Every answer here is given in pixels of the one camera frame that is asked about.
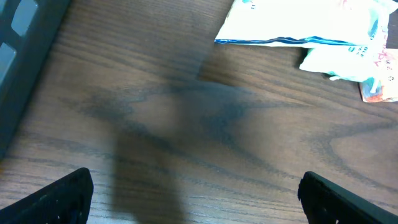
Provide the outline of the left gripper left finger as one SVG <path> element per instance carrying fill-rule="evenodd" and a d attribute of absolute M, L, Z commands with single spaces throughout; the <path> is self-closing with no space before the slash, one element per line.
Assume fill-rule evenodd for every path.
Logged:
<path fill-rule="evenodd" d="M 86 224 L 93 195 L 89 169 L 79 168 L 1 209 L 1 224 Z"/>

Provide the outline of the yellow snack bag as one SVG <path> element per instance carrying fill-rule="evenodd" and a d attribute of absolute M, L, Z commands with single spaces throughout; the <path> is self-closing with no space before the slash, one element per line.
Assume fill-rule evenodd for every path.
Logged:
<path fill-rule="evenodd" d="M 396 1 L 238 0 L 215 42 L 305 48 L 365 45 L 396 10 Z"/>

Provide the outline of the grey plastic basket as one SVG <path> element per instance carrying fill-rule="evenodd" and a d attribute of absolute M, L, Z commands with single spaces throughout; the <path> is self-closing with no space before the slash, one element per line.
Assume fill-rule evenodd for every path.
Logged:
<path fill-rule="evenodd" d="M 70 0 L 1 0 L 1 157 L 69 5 Z"/>

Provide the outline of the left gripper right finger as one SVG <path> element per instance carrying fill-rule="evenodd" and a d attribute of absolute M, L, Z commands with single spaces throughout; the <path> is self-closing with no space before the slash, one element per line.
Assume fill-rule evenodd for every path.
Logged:
<path fill-rule="evenodd" d="M 391 224 L 397 215 L 312 172 L 304 173 L 298 199 L 311 224 Z"/>

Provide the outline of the mint green snack packet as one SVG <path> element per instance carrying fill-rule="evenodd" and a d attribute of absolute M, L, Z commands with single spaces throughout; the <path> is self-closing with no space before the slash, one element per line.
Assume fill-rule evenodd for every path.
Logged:
<path fill-rule="evenodd" d="M 372 79 L 371 93 L 392 75 L 391 58 L 386 50 L 388 28 L 379 26 L 368 45 L 327 46 L 310 49 L 299 69 L 326 73 L 331 80 L 365 82 Z"/>

